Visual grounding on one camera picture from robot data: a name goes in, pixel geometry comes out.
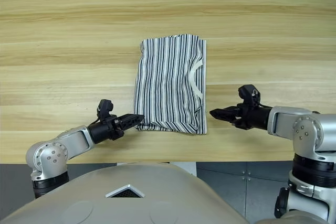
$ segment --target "striped shirt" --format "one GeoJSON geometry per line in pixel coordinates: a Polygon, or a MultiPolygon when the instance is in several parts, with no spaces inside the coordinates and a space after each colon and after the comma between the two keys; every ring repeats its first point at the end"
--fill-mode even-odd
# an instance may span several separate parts
{"type": "Polygon", "coordinates": [[[146,39],[134,93],[140,131],[206,134],[206,41],[183,34],[146,39]]]}

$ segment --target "wood grain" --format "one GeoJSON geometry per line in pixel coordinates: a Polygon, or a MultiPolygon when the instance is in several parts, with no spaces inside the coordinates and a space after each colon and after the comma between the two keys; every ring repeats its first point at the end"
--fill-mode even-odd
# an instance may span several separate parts
{"type": "MultiPolygon", "coordinates": [[[[335,0],[0,0],[0,162],[95,119],[100,99],[132,112],[139,43],[192,33],[207,40],[207,111],[240,102],[336,113],[335,0]]],[[[208,134],[136,132],[72,163],[276,161],[292,143],[208,116],[208,134]]]]}

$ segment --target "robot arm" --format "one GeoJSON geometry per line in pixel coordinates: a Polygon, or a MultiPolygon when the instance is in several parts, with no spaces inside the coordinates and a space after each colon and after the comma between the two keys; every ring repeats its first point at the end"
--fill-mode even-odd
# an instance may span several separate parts
{"type": "Polygon", "coordinates": [[[30,147],[26,161],[33,169],[31,178],[35,198],[69,181],[67,160],[94,148],[104,140],[116,140],[124,131],[138,125],[142,115],[126,114],[120,117],[110,115],[113,104],[101,100],[97,108],[97,120],[88,127],[85,125],[70,129],[55,139],[39,142],[30,147]]]}
{"type": "Polygon", "coordinates": [[[239,88],[243,103],[210,114],[240,129],[258,128],[293,140],[295,157],[289,188],[282,188],[275,207],[280,218],[287,211],[313,213],[336,223],[336,115],[306,109],[260,104],[253,85],[239,88]]]}

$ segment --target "gray floor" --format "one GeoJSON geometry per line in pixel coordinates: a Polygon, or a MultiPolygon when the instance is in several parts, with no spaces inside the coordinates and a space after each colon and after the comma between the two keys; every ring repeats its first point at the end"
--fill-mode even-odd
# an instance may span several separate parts
{"type": "MultiPolygon", "coordinates": [[[[68,165],[70,179],[115,164],[68,165]]],[[[197,176],[208,183],[250,223],[273,218],[292,162],[200,162],[197,176]]],[[[0,220],[34,199],[27,165],[0,165],[0,220]]]]}

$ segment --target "black and white striped cloth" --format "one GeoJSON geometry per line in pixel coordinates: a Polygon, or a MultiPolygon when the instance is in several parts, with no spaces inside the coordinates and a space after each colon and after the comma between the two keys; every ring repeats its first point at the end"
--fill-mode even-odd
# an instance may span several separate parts
{"type": "Polygon", "coordinates": [[[183,34],[145,39],[135,85],[140,131],[206,134],[206,41],[183,34]]]}

